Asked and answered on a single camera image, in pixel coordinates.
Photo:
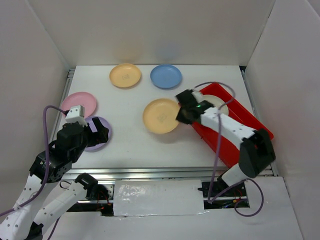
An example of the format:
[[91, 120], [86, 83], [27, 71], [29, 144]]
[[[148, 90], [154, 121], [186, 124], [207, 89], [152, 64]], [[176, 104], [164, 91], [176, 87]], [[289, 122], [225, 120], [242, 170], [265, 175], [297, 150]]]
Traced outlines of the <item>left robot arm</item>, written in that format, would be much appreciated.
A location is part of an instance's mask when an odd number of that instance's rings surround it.
[[0, 225], [2, 240], [41, 240], [51, 225], [82, 199], [106, 197], [108, 191], [88, 173], [80, 174], [69, 187], [47, 205], [44, 202], [84, 152], [85, 148], [106, 143], [109, 129], [98, 117], [93, 118], [96, 131], [78, 122], [66, 123], [30, 168], [27, 182], [13, 209]]

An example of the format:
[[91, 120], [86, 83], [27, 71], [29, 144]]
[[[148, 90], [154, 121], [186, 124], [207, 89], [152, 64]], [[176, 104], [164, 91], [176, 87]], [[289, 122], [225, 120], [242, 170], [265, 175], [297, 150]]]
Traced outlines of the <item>yellow plastic plate front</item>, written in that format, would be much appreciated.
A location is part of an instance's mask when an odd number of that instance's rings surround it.
[[174, 100], [168, 98], [155, 99], [143, 111], [143, 124], [151, 133], [169, 133], [179, 124], [176, 120], [179, 110], [180, 106]]

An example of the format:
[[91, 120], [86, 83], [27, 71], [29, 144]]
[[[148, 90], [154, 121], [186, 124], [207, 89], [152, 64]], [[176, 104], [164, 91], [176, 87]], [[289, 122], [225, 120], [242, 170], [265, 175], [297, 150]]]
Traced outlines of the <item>cream plastic plate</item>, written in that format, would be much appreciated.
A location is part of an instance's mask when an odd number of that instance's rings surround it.
[[[203, 99], [213, 104], [216, 108], [219, 108], [225, 103], [221, 98], [210, 94], [203, 95]], [[229, 115], [229, 108], [227, 105], [224, 105], [220, 111], [227, 116]]]

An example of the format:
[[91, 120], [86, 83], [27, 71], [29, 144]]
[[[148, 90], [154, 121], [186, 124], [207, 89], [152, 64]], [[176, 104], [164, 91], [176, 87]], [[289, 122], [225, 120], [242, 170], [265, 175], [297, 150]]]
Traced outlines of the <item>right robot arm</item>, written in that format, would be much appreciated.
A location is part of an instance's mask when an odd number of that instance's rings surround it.
[[175, 96], [180, 105], [176, 120], [191, 125], [198, 123], [218, 133], [239, 150], [239, 160], [217, 179], [217, 189], [223, 196], [235, 190], [235, 184], [254, 179], [275, 159], [269, 133], [256, 130], [224, 114], [219, 107], [205, 100], [196, 90], [187, 89]]

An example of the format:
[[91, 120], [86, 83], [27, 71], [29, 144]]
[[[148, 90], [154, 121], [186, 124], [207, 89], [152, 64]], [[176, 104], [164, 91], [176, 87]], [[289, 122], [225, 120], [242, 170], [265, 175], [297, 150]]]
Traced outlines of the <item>purple plastic plate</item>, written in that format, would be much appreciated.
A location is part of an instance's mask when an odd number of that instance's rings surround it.
[[[87, 118], [85, 118], [85, 121], [87, 122], [87, 124], [89, 125], [90, 129], [92, 130], [92, 132], [97, 132], [97, 128], [95, 127], [94, 123], [93, 123], [93, 118], [95, 118], [96, 116], [89, 116]], [[110, 123], [103, 117], [101, 116], [97, 116], [97, 118], [99, 118], [100, 122], [102, 123], [102, 125], [108, 129], [108, 141], [105, 143], [100, 143], [97, 144], [95, 146], [91, 146], [91, 147], [86, 147], [84, 149], [85, 152], [96, 152], [100, 149], [102, 149], [103, 147], [105, 147], [109, 141], [111, 140], [111, 136], [112, 136], [112, 126], [110, 125]]]

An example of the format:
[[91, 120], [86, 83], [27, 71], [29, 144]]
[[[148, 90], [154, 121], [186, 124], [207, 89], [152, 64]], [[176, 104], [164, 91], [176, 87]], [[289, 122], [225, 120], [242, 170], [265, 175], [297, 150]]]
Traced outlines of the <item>pink plastic plate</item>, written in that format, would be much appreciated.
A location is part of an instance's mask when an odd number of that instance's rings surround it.
[[81, 105], [84, 107], [84, 117], [91, 116], [97, 108], [96, 98], [89, 92], [75, 92], [67, 96], [62, 104], [61, 109], [64, 111], [69, 110], [71, 107]]

